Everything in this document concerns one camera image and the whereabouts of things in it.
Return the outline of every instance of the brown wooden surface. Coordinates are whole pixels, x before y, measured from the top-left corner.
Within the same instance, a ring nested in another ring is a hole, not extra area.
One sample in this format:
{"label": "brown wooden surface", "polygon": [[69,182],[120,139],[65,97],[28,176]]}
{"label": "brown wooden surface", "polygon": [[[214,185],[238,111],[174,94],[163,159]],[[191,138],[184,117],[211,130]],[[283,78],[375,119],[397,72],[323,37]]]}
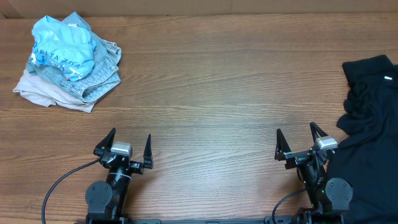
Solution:
{"label": "brown wooden surface", "polygon": [[[35,20],[0,20],[0,223],[40,223],[42,200],[64,173],[95,159],[112,127],[140,159],[152,134],[154,169],[134,176],[134,218],[262,218],[302,188],[274,161],[275,131],[294,151],[309,122],[338,140],[348,90],[341,64],[380,54],[398,62],[398,14],[290,14],[87,18],[123,50],[121,84],[91,114],[44,108],[14,94]],[[65,179],[47,223],[86,214],[99,164]],[[305,194],[278,214],[310,206]]]}

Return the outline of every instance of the wooden tabletop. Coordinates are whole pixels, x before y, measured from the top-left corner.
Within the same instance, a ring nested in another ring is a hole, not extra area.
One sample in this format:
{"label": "wooden tabletop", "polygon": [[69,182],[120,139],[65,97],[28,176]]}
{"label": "wooden tabletop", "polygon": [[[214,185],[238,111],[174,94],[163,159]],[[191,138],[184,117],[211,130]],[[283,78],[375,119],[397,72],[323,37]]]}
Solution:
{"label": "wooden tabletop", "polygon": [[[31,53],[36,20],[0,20],[0,223],[41,223],[51,185],[94,160],[111,130],[154,169],[135,175],[133,218],[263,218],[303,184],[274,160],[276,129],[293,151],[313,143],[309,123],[337,140],[348,85],[341,64],[386,54],[398,63],[398,14],[270,14],[87,18],[123,51],[121,84],[92,113],[34,105],[12,92]],[[47,223],[87,213],[96,164],[51,195]],[[277,214],[309,207],[306,194]]]}

